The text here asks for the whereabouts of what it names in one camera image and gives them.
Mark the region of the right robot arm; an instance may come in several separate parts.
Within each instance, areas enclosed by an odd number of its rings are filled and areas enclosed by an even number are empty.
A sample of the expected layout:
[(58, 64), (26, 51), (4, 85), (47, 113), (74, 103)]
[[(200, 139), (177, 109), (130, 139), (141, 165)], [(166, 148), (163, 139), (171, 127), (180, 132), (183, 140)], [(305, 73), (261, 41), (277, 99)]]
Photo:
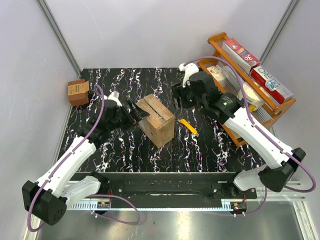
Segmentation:
[(258, 168), (238, 172), (229, 180), (228, 194), (239, 198), (246, 190), (266, 187), (281, 192), (306, 153), (293, 149), (260, 124), (232, 93), (222, 93), (213, 78), (204, 71), (189, 78), (189, 85), (174, 84), (172, 102), (175, 108), (198, 108), (204, 115), (219, 121), (244, 139), (264, 160)]

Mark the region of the yellow utility knife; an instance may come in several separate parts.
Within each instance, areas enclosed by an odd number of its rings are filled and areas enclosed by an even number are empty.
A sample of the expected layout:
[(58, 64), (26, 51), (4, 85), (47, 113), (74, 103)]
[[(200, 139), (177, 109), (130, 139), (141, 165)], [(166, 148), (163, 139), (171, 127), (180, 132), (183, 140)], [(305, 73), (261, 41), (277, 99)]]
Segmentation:
[(184, 125), (194, 136), (198, 137), (198, 131), (185, 119), (178, 119), (178, 122)]

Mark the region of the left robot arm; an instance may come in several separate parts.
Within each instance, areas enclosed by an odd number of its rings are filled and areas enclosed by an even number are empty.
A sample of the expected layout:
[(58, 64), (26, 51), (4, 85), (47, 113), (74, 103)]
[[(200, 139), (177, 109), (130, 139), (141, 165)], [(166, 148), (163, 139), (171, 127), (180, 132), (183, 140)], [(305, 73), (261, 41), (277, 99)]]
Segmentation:
[(130, 98), (125, 108), (115, 98), (102, 101), (98, 117), (89, 121), (75, 137), (71, 146), (37, 181), (26, 181), (22, 186), (27, 225), (31, 216), (53, 226), (64, 216), (67, 208), (90, 196), (106, 197), (109, 179), (96, 171), (82, 180), (67, 185), (78, 168), (109, 139), (114, 130), (127, 130), (149, 117), (149, 113), (137, 106)]

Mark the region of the brown cardboard express box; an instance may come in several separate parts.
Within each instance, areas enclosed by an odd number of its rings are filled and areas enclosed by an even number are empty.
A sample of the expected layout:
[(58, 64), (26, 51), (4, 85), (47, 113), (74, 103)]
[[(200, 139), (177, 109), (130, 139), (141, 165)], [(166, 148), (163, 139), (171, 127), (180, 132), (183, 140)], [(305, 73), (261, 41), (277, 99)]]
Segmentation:
[(153, 94), (139, 100), (136, 105), (149, 113), (149, 116), (139, 122), (143, 133), (158, 148), (169, 143), (175, 135), (175, 116)]

